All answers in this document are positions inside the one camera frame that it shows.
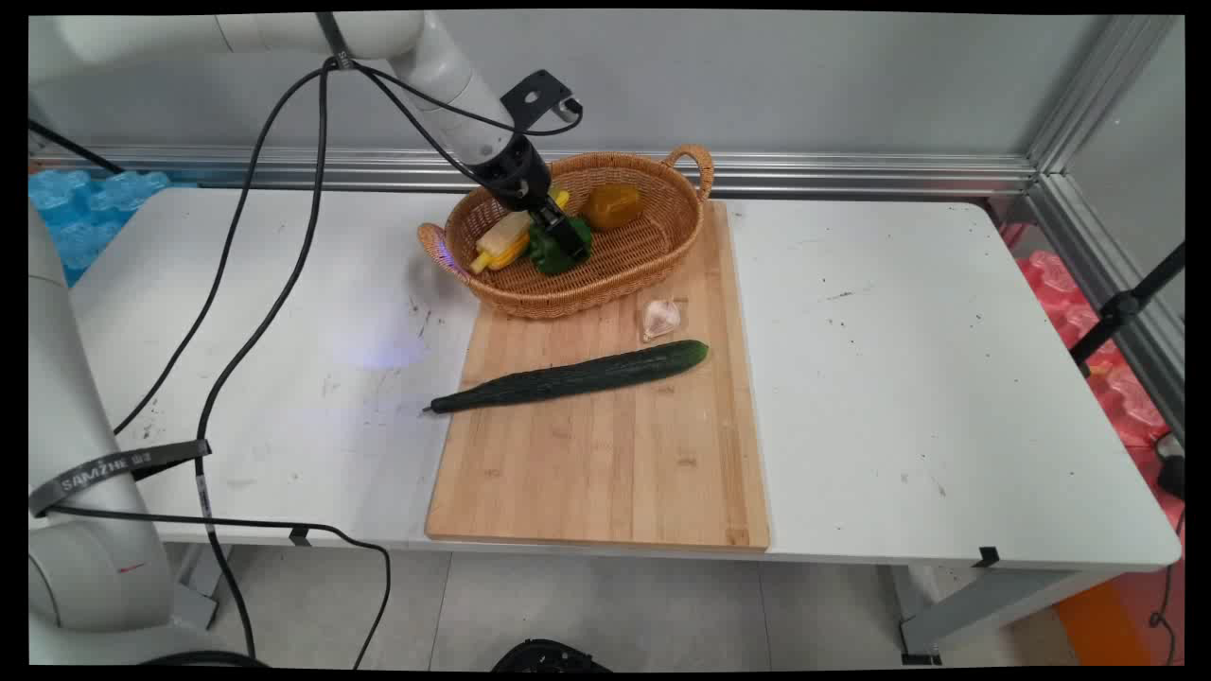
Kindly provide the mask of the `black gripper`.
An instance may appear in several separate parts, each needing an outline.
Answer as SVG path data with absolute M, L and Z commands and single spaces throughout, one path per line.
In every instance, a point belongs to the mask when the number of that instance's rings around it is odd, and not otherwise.
M 497 156 L 484 164 L 470 165 L 467 171 L 507 211 L 528 211 L 532 257 L 557 252 L 572 262 L 589 259 L 591 241 L 581 238 L 576 221 L 558 206 L 556 199 L 549 199 L 549 164 L 527 135 L 513 135 Z

